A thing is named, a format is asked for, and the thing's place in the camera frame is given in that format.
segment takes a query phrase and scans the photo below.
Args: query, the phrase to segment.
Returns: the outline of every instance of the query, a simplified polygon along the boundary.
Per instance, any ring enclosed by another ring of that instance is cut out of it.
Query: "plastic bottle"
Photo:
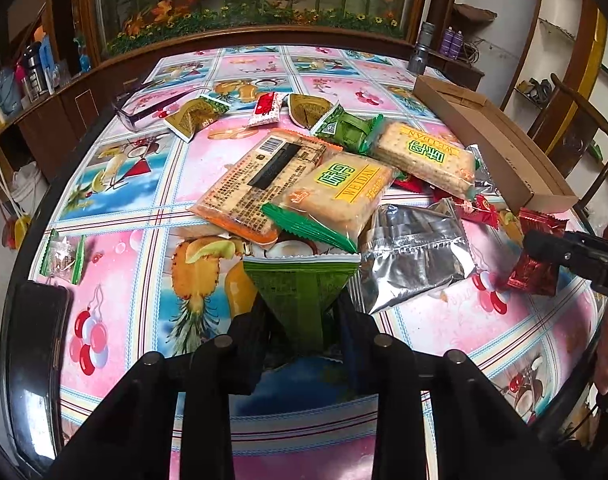
[[[453,40],[450,44],[449,48],[449,57],[451,59],[457,59],[460,55],[460,51],[462,50],[462,45],[464,44],[464,36],[462,36],[462,31],[459,30],[458,33],[453,36]]]
[[[442,46],[440,47],[440,54],[443,56],[449,55],[450,44],[453,42],[453,36],[455,36],[455,32],[453,32],[453,28],[449,27],[444,31],[444,37],[442,38]]]

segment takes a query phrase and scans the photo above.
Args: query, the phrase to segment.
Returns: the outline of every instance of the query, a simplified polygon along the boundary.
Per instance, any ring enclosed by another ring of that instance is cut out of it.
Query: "table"
[[[194,346],[195,336],[186,336],[187,324],[197,328],[198,337],[226,332],[229,305],[244,303],[238,256],[219,260],[219,269],[204,283],[207,308],[201,319],[191,317],[173,292],[170,264],[181,241],[212,234],[212,226],[186,208],[276,127],[262,127],[250,136],[239,133],[258,94],[294,91],[339,99],[356,114],[383,113],[454,140],[413,96],[414,77],[399,59],[311,46],[240,46],[161,59],[148,80],[171,73],[181,81],[137,95],[129,110],[192,86],[195,94],[226,99],[231,111],[189,144],[160,119],[194,94],[153,113],[146,129],[136,134],[116,118],[110,120],[49,212],[28,270],[29,279],[44,281],[38,270],[51,228],[72,238],[86,235],[84,277],[78,286],[68,285],[74,300],[61,373],[65,441],[142,354],[158,350],[170,356]],[[443,77],[432,69],[427,74]],[[278,127],[305,133],[285,109]],[[391,188],[384,200],[427,205],[430,197]],[[568,219],[569,229],[581,229],[571,212],[559,217]],[[520,249],[504,232],[470,222],[465,229],[480,273],[378,313],[376,322],[382,332],[418,351],[465,351],[524,420],[533,421],[593,337],[602,298],[565,270],[554,298],[495,290]],[[96,352],[74,334],[76,320],[89,314],[93,322],[83,338]],[[180,398],[175,420],[172,478],[178,472],[183,402]],[[436,478],[428,394],[423,403],[428,471]],[[252,396],[231,397],[230,411],[238,479],[370,478],[377,398],[353,394],[337,361],[306,357],[267,370]]]

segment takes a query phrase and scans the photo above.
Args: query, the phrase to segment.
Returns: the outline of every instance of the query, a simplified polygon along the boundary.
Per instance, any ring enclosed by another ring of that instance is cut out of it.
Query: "cardboard tray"
[[[511,211],[561,213],[575,205],[577,196],[553,163],[485,96],[426,76],[417,78],[414,94],[462,144],[479,145]]]

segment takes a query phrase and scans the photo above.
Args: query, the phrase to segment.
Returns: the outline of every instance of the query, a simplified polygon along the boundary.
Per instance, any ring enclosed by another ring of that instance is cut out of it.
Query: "candy wrapper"
[[[280,108],[288,94],[286,92],[268,92],[257,99],[253,115],[248,120],[248,126],[277,123],[280,121]]]
[[[360,255],[283,232],[269,250],[255,248],[243,261],[295,352],[322,352],[329,339],[324,311],[357,271]]]
[[[397,174],[372,158],[337,153],[262,211],[289,233],[356,253],[358,236]]]
[[[333,104],[323,97],[304,94],[289,94],[289,116],[300,128],[310,130],[327,113]]]
[[[380,205],[360,237],[360,252],[360,286],[350,292],[357,292],[353,301],[367,314],[439,290],[475,270],[450,199],[429,208]]]
[[[393,181],[393,186],[401,187],[413,193],[424,193],[427,184],[421,178],[400,171],[400,175]]]
[[[342,146],[347,152],[365,155],[369,135],[384,120],[382,114],[368,120],[347,113],[340,103],[331,108],[310,131],[316,137]]]
[[[189,210],[256,244],[273,244],[279,229],[261,206],[340,150],[315,137],[271,130]]]
[[[82,235],[78,244],[74,246],[66,237],[61,237],[55,229],[51,230],[49,244],[40,266],[40,274],[48,278],[61,278],[77,285],[82,279],[85,239]]]
[[[537,229],[557,237],[564,235],[567,220],[558,220],[553,216],[524,208],[520,209],[518,216],[524,234],[532,229]],[[536,262],[522,251],[520,259],[508,278],[507,285],[529,294],[554,296],[558,286],[558,275],[559,265]]]
[[[415,175],[459,198],[475,196],[475,157],[408,124],[384,120],[373,127],[369,156]]]
[[[448,195],[441,189],[433,192],[435,200],[448,198]],[[477,195],[473,200],[462,200],[461,198],[451,197],[456,211],[461,219],[475,222],[476,224],[486,224],[493,229],[499,229],[500,214],[494,205],[483,195]]]
[[[164,124],[184,142],[228,112],[230,105],[210,96],[200,95],[185,102],[182,107],[164,118]]]

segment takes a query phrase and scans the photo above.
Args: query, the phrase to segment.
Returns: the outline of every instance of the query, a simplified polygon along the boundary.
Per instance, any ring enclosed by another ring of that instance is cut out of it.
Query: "cracker package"
[[[288,232],[356,253],[360,232],[397,174],[371,158],[338,153],[262,211]]]
[[[200,95],[167,116],[164,124],[184,142],[189,142],[197,132],[217,121],[229,108],[230,105],[224,101]]]
[[[369,155],[459,198],[475,196],[472,153],[407,124],[390,120],[379,124]]]
[[[370,119],[361,119],[346,112],[342,105],[337,103],[310,132],[320,139],[342,146],[347,152],[366,155],[370,146],[370,134],[373,130],[378,130],[378,125],[383,121],[382,114]]]
[[[273,244],[277,226],[262,204],[295,184],[340,148],[289,130],[273,130],[226,172],[190,211],[260,245]]]

